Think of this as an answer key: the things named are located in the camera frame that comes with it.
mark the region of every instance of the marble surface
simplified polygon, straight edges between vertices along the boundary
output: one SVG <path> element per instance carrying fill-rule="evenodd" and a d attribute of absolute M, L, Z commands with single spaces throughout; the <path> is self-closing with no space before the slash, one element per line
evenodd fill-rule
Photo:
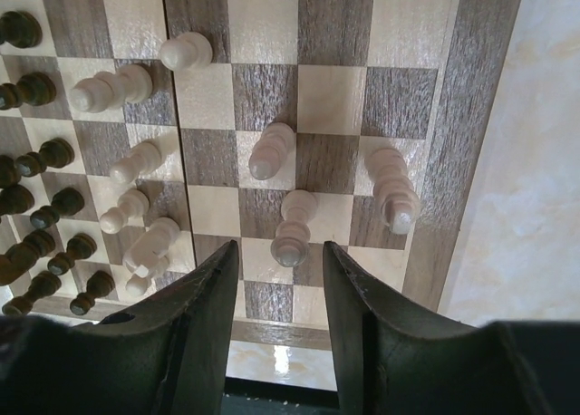
<path fill-rule="evenodd" d="M 523 0 L 440 313 L 580 319 L 580 0 Z"/>

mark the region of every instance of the white pawn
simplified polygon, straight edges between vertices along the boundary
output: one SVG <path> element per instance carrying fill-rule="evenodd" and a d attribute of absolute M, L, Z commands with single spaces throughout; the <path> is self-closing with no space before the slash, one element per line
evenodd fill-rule
<path fill-rule="evenodd" d="M 281 213 L 284 222 L 275 230 L 270 246 L 274 259 L 283 267 L 294 267 L 308 256 L 310 229 L 306 225 L 318 209 L 316 198 L 305 190 L 294 190 L 282 201 Z"/>
<path fill-rule="evenodd" d="M 270 179 L 284 165 L 288 152 L 295 146 L 294 131 L 285 123 L 271 123 L 262 131 L 247 163 L 255 179 Z"/>
<path fill-rule="evenodd" d="M 159 49 L 159 58 L 172 71 L 205 68 L 212 57 L 211 44 L 200 33 L 180 34 L 176 39 L 165 41 Z"/>
<path fill-rule="evenodd" d="M 125 285 L 125 291 L 127 291 L 127 293 L 133 297 L 140 297 L 144 295 L 151 287 L 153 278 L 162 276 L 168 268 L 169 260 L 166 256 L 164 256 L 159 260 L 151 274 L 147 277 L 133 275 L 129 281 L 127 281 L 127 284 Z"/>
<path fill-rule="evenodd" d="M 140 277 L 148 277 L 155 272 L 160 259 L 179 237 L 179 225 L 167 217 L 155 220 L 149 231 L 140 236 L 123 255 L 123 265 Z"/>
<path fill-rule="evenodd" d="M 372 195 L 384 223 L 393 234 L 405 235 L 421 212 L 421 202 L 407 178 L 407 164 L 395 148 L 376 150 L 365 161 L 374 182 Z"/>
<path fill-rule="evenodd" d="M 149 200 L 135 188 L 127 190 L 117 200 L 117 207 L 101 216 L 102 232 L 117 234 L 127 226 L 130 218 L 141 217 L 149 210 Z"/>
<path fill-rule="evenodd" d="M 145 68 L 126 64 L 116 73 L 99 72 L 76 83 L 69 103 L 78 111 L 98 113 L 120 108 L 124 102 L 141 102 L 151 96 L 153 81 Z"/>
<path fill-rule="evenodd" d="M 139 175 L 147 175 L 163 164 L 160 150 L 149 142 L 142 141 L 131 148 L 129 156 L 111 166 L 109 176 L 117 184 L 130 184 Z"/>

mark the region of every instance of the chessboard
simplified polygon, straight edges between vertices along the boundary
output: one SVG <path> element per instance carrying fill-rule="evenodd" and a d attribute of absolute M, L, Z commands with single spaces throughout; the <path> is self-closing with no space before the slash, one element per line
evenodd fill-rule
<path fill-rule="evenodd" d="M 35 48 L 0 46 L 0 82 L 44 72 L 56 100 L 0 111 L 0 154 L 18 157 L 55 137 L 76 157 L 63 169 L 22 179 L 35 198 L 25 214 L 3 217 L 0 253 L 33 230 L 32 211 L 64 187 L 84 209 L 49 229 L 57 247 L 10 285 L 22 294 L 31 277 L 83 232 L 97 252 L 62 277 L 36 312 L 68 315 L 69 303 L 97 270 L 116 288 L 85 316 L 100 320 L 138 302 L 124 285 L 122 255 L 158 217 L 181 233 L 169 270 L 151 294 L 235 239 L 240 272 L 234 339 L 329 348 L 322 247 L 333 240 L 367 271 L 437 308 L 459 231 L 473 169 L 519 0 L 0 0 L 0 13 L 24 10 L 43 29 Z M 171 72 L 158 55 L 164 41 L 204 34 L 213 48 L 203 70 Z M 145 66 L 154 91 L 144 102 L 101 113 L 76 111 L 67 93 L 79 80 L 127 63 Z M 271 179 L 247 163 L 261 131 L 281 121 L 295 149 Z M 151 140 L 164 163 L 134 184 L 108 172 L 137 143 Z M 394 146 L 423 200 L 415 232 L 396 236 L 381 222 L 364 158 Z M 119 234 L 99 217 L 137 188 L 150 210 Z M 310 253 L 294 268 L 270 254 L 285 195 L 305 189 L 318 201 Z"/>

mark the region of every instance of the chess piece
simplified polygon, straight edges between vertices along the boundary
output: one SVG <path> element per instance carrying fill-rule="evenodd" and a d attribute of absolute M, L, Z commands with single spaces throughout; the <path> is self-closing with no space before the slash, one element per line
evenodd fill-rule
<path fill-rule="evenodd" d="M 159 58 L 172 71 L 205 68 L 211 63 L 213 51 L 209 40 L 200 33 L 183 33 L 165 41 L 159 49 Z"/>
<path fill-rule="evenodd" d="M 28 291 L 5 304 L 2 312 L 4 315 L 27 315 L 33 310 L 33 305 L 37 300 L 53 295 L 61 284 L 58 277 L 44 270 L 33 277 Z"/>
<path fill-rule="evenodd" d="M 282 122 L 271 123 L 254 145 L 248 162 L 255 179 L 270 179 L 284 165 L 288 152 L 295 146 L 292 129 Z"/>
<path fill-rule="evenodd" d="M 305 190 L 294 190 L 282 201 L 281 213 L 284 218 L 275 230 L 275 238 L 270 252 L 279 265 L 294 267 L 304 262 L 308 256 L 310 229 L 307 223 L 318 209 L 316 198 Z"/>
<path fill-rule="evenodd" d="M 179 225 L 167 217 L 155 220 L 125 252 L 123 265 L 140 277 L 150 276 L 179 237 Z"/>
<path fill-rule="evenodd" d="M 409 234 L 421 212 L 421 202 L 407 178 L 407 164 L 395 148 L 376 150 L 365 161 L 374 182 L 372 195 L 384 223 L 393 234 Z"/>
<path fill-rule="evenodd" d="M 0 188 L 8 188 L 20 182 L 20 172 L 13 159 L 0 155 Z"/>
<path fill-rule="evenodd" d="M 162 276 L 169 268 L 169 260 L 163 256 L 157 265 L 153 267 L 151 273 L 146 277 L 133 275 L 125 285 L 125 291 L 133 297 L 141 297 L 151 287 L 153 279 Z"/>
<path fill-rule="evenodd" d="M 6 12 L 0 16 L 0 45 L 8 42 L 16 48 L 32 48 L 42 39 L 40 24 L 28 12 Z"/>
<path fill-rule="evenodd" d="M 28 188 L 14 184 L 0 191 L 0 216 L 22 214 L 34 206 L 34 196 Z"/>
<path fill-rule="evenodd" d="M 147 175 L 163 164 L 160 150 L 149 142 L 142 141 L 131 148 L 129 156 L 111 166 L 109 176 L 118 184 L 130 184 L 139 175 Z"/>
<path fill-rule="evenodd" d="M 55 247 L 53 238 L 43 230 L 25 236 L 21 243 L 0 255 L 0 286 L 10 285 L 33 268 L 39 258 L 53 252 Z"/>
<path fill-rule="evenodd" d="M 45 105 L 54 98 L 54 83 L 40 72 L 26 74 L 16 85 L 7 82 L 0 86 L 0 110 L 18 108 L 24 102 L 33 106 Z"/>
<path fill-rule="evenodd" d="M 30 215 L 30 223 L 36 229 L 46 229 L 63 216 L 74 216 L 84 208 L 84 198 L 74 188 L 63 188 L 56 193 L 51 205 L 40 207 Z"/>
<path fill-rule="evenodd" d="M 28 152 L 14 162 L 23 177 L 33 177 L 46 171 L 46 168 L 61 169 L 74 161 L 74 150 L 69 143 L 60 138 L 43 143 L 38 152 Z"/>
<path fill-rule="evenodd" d="M 87 291 L 80 293 L 71 301 L 71 312 L 75 315 L 85 315 L 94 307 L 95 299 L 105 297 L 115 287 L 112 276 L 102 270 L 91 276 L 87 281 Z"/>
<path fill-rule="evenodd" d="M 97 250 L 97 244 L 86 234 L 77 234 L 66 244 L 66 252 L 59 252 L 48 262 L 48 271 L 53 275 L 64 275 L 74 267 L 79 259 L 91 257 Z"/>
<path fill-rule="evenodd" d="M 151 96 L 153 81 L 138 64 L 126 64 L 116 73 L 99 72 L 76 83 L 69 103 L 78 111 L 98 113 L 119 109 L 125 102 L 141 102 Z"/>
<path fill-rule="evenodd" d="M 135 188 L 127 190 L 117 201 L 117 207 L 110 208 L 101 216 L 101 229 L 107 234 L 117 234 L 127 226 L 130 218 L 142 217 L 149 210 L 149 200 Z"/>

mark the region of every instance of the black chess piece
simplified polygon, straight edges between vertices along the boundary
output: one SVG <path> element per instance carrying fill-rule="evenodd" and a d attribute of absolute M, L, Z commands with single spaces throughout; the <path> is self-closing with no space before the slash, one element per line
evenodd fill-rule
<path fill-rule="evenodd" d="M 0 155 L 0 188 L 8 188 L 20 181 L 20 172 L 13 159 Z"/>
<path fill-rule="evenodd" d="M 22 214 L 34 206 L 34 196 L 28 188 L 15 184 L 0 191 L 0 216 Z"/>
<path fill-rule="evenodd" d="M 74 267 L 74 262 L 87 259 L 97 250 L 97 244 L 86 234 L 77 234 L 66 244 L 66 252 L 60 252 L 48 262 L 48 271 L 64 275 Z"/>
<path fill-rule="evenodd" d="M 84 198 L 74 188 L 63 188 L 54 195 L 51 205 L 45 205 L 30 215 L 30 223 L 36 229 L 46 229 L 62 216 L 74 216 L 84 207 Z"/>
<path fill-rule="evenodd" d="M 71 312 L 85 315 L 94 307 L 95 299 L 109 295 L 115 287 L 115 281 L 106 272 L 98 271 L 87 281 L 87 291 L 80 293 L 71 301 Z"/>
<path fill-rule="evenodd" d="M 12 245 L 4 255 L 0 255 L 0 286 L 10 285 L 55 247 L 54 239 L 40 229 L 25 236 L 21 243 Z"/>
<path fill-rule="evenodd" d="M 46 168 L 61 169 L 74 161 L 74 150 L 65 139 L 52 139 L 43 143 L 38 152 L 28 152 L 18 157 L 14 164 L 23 177 L 33 177 Z"/>
<path fill-rule="evenodd" d="M 0 45 L 32 48 L 43 40 L 43 30 L 28 12 L 6 12 L 0 16 Z"/>
<path fill-rule="evenodd" d="M 17 84 L 7 82 L 0 86 L 0 110 L 18 108 L 24 102 L 34 106 L 45 105 L 54 98 L 54 83 L 41 72 L 28 73 Z"/>
<path fill-rule="evenodd" d="M 2 312 L 4 315 L 27 315 L 33 310 L 37 300 L 53 295 L 61 284 L 58 277 L 44 270 L 33 278 L 28 291 L 5 304 Z"/>

